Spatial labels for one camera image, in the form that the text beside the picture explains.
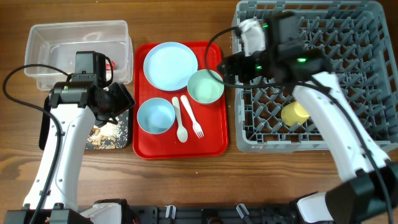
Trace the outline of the rice and food scraps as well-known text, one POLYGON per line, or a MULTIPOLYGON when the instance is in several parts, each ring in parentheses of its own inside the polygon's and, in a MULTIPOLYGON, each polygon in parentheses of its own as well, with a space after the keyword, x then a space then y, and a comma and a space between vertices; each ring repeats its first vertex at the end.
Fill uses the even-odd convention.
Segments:
POLYGON ((86 150, 122 149, 129 142, 129 128, 125 121, 107 123, 101 128, 94 126, 88 136, 86 150))

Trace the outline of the red snack wrapper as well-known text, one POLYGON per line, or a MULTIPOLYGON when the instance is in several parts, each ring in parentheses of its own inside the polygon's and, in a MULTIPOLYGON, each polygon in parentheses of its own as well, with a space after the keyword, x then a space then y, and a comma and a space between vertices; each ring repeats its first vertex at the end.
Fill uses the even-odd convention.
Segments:
POLYGON ((107 70, 114 70, 116 68, 115 64, 113 61, 106 61, 106 69, 107 70))

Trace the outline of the mint green bowl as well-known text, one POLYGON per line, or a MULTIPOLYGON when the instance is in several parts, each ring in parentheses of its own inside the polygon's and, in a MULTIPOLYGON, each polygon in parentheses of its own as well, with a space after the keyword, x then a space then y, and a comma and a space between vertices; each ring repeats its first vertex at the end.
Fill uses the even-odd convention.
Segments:
POLYGON ((216 102, 224 93, 224 85, 216 79, 222 80, 222 77, 215 71, 203 69, 195 72, 187 84, 188 94, 204 105, 216 102))

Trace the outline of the light blue small bowl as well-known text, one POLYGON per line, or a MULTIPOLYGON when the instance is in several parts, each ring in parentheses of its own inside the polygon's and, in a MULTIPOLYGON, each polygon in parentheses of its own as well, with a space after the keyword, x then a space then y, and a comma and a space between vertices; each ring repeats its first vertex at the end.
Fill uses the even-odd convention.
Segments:
POLYGON ((170 101, 164 98, 150 98, 140 105, 137 123, 149 134, 162 134, 175 122, 175 110, 170 101))

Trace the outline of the yellow plastic cup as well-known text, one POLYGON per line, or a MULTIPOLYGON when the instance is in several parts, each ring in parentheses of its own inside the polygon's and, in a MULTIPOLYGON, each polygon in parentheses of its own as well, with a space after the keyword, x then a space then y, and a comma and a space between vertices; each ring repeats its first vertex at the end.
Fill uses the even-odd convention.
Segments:
POLYGON ((297 101, 286 105, 281 111, 281 119, 288 126, 293 126, 296 123, 301 125, 309 118, 308 112, 297 101))

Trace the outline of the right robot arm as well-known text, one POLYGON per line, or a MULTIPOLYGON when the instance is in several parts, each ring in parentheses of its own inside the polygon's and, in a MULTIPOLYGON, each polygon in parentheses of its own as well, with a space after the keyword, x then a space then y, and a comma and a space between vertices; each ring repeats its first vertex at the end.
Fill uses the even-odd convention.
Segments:
POLYGON ((273 87, 291 87, 334 158, 342 184, 296 201, 305 223, 360 223, 397 207, 397 164, 374 142, 347 102, 329 61, 317 50, 273 56, 239 52, 217 66, 241 82, 263 76, 273 87))

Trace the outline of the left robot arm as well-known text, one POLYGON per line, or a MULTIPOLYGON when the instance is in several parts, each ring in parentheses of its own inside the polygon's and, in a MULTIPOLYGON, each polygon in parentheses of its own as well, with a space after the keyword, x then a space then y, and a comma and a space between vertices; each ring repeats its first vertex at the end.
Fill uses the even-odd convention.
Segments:
POLYGON ((58 82, 49 95, 49 128, 40 167, 20 210, 5 223, 132 223, 125 199, 99 200, 78 212, 77 191, 86 142, 97 121, 115 123, 135 104, 122 83, 58 82))

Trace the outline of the black waste tray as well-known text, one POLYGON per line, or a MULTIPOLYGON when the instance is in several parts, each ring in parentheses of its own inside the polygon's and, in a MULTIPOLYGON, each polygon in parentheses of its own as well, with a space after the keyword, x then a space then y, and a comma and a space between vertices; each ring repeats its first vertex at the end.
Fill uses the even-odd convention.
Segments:
POLYGON ((54 156, 82 156, 86 149, 119 149, 128 145, 129 112, 123 112, 104 126, 88 105, 58 104, 45 99, 39 146, 47 154, 55 145, 54 156))

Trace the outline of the grey dishwasher rack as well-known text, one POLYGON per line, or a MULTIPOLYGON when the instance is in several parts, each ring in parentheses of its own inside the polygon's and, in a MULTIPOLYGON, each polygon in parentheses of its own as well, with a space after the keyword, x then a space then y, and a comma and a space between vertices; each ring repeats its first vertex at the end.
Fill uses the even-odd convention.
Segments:
MULTIPOLYGON (((369 135, 386 152, 397 148, 397 65, 382 6, 376 1, 241 1, 234 26, 292 11, 306 49, 331 62, 343 93, 369 135)), ((311 120, 293 126, 281 119, 293 102, 287 91, 236 89, 236 145, 242 152, 326 149, 311 120)))

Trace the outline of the light blue plate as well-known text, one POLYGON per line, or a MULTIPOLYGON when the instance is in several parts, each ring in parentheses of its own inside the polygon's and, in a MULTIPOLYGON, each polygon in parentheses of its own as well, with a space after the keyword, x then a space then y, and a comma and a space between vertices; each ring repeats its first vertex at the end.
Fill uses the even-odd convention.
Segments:
POLYGON ((185 88, 198 70, 198 60, 186 45, 164 42, 149 51, 143 69, 147 81, 156 89, 177 91, 185 88))

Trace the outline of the red serving tray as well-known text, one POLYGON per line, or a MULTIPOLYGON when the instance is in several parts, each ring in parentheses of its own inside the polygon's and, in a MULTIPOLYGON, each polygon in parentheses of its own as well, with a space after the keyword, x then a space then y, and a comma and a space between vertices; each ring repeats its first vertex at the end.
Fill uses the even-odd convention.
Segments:
POLYGON ((202 105, 193 100, 186 88, 177 92, 166 92, 153 87, 144 75, 144 59, 157 43, 148 43, 136 50, 134 59, 134 122, 132 128, 132 148, 143 159, 177 159, 192 157, 219 156, 229 143, 228 117, 225 96, 210 105, 202 105), (197 138, 192 122, 186 110, 182 108, 182 124, 187 128, 188 140, 185 143, 177 139, 177 123, 162 134, 149 134, 137 123, 137 111, 143 102, 151 98, 163 98, 170 101, 174 96, 186 95, 193 113, 204 132, 203 138, 197 138))

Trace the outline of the pink plastic fork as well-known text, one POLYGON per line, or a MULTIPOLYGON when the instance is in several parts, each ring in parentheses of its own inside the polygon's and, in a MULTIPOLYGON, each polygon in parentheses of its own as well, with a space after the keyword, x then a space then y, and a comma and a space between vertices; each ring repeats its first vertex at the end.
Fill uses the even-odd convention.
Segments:
POLYGON ((189 100, 188 100, 187 96, 186 95, 182 95, 180 97, 180 99, 181 99, 181 102, 183 104, 183 107, 187 111, 187 113, 188 113, 188 115, 189 115, 189 117, 190 117, 190 119, 192 121, 194 133, 197 135, 198 138, 203 138, 204 137, 204 132, 203 132, 200 124, 198 123, 198 121, 195 118, 195 115, 193 113, 192 107, 191 107, 191 105, 189 103, 189 100))

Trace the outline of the clear plastic bin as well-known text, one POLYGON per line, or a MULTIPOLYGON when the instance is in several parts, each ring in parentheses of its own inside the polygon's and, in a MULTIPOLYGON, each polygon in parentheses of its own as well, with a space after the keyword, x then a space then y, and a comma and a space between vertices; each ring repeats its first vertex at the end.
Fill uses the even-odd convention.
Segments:
POLYGON ((133 77, 133 46, 126 21, 85 21, 38 24, 30 29, 25 64, 44 64, 67 73, 75 71, 78 51, 95 51, 114 63, 114 82, 133 77))

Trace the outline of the cream plastic spoon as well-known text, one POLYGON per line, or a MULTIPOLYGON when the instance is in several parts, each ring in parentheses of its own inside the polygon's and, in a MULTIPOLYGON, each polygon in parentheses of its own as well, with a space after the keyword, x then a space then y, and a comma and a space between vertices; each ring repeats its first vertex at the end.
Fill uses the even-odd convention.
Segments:
POLYGON ((176 96, 174 96, 172 98, 172 105, 173 105, 174 110, 175 110, 175 115, 176 115, 177 124, 178 124, 177 138, 178 138, 178 140, 180 142, 185 143, 185 142, 187 142, 187 139, 188 139, 188 132, 187 132, 186 128, 183 126, 183 124, 182 124, 180 103, 179 103, 179 100, 178 100, 178 98, 176 96))

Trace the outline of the black mounting rail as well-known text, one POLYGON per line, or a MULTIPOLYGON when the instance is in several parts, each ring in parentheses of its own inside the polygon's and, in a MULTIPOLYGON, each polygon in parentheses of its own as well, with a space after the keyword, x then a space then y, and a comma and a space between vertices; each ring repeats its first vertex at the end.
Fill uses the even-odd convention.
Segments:
POLYGON ((167 217, 166 207, 131 206, 134 223, 150 224, 271 224, 298 223, 297 213, 285 204, 247 206, 247 214, 240 215, 236 207, 177 207, 172 218, 167 217))

